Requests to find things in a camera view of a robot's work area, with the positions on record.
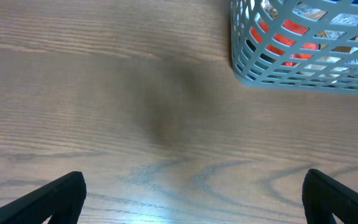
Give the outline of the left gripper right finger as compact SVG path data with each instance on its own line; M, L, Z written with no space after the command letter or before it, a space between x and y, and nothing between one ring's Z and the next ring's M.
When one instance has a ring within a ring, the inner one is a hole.
M358 193L317 169L305 176L302 202L308 224L358 223Z

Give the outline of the beige snack pouch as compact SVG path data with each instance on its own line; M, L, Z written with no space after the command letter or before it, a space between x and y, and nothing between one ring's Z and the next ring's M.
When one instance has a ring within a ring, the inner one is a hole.
M323 40L341 40L341 44L318 44L319 55L309 55L310 63L300 73L321 78L358 79L358 33L347 38L343 31L321 30L316 34Z

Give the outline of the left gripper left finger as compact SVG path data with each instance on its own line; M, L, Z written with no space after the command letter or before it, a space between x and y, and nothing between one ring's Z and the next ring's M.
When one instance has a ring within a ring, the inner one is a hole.
M83 174L73 171L0 207L0 224L77 223L85 198Z

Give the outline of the orange biscuit roll package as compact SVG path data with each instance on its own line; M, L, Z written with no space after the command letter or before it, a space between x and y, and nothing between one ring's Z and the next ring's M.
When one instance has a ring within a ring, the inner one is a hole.
M263 31L267 32L269 30L269 25L264 21L258 22L258 25ZM285 22L283 23L283 27L286 28L287 30L293 31L294 33L297 33L297 34L305 34L308 31L307 27L299 25L296 22L293 22L289 19L285 20ZM262 41L262 36L255 30L254 27L250 28L250 33L251 33L252 37L257 42ZM295 40L293 40L289 37L286 37L280 33L276 33L274 35L273 39L281 44L286 45L286 46L292 46L295 43ZM302 45L302 48L303 49L311 49L311 50L319 50L319 45L316 43L307 42ZM266 49L272 53L277 54L277 55L283 55L285 53L284 50L274 47L271 44L268 44ZM295 54L291 55L291 58L309 59L312 56L313 56L312 54L295 53ZM288 66L288 67L294 67L297 65L297 63L296 62L283 62L282 65Z

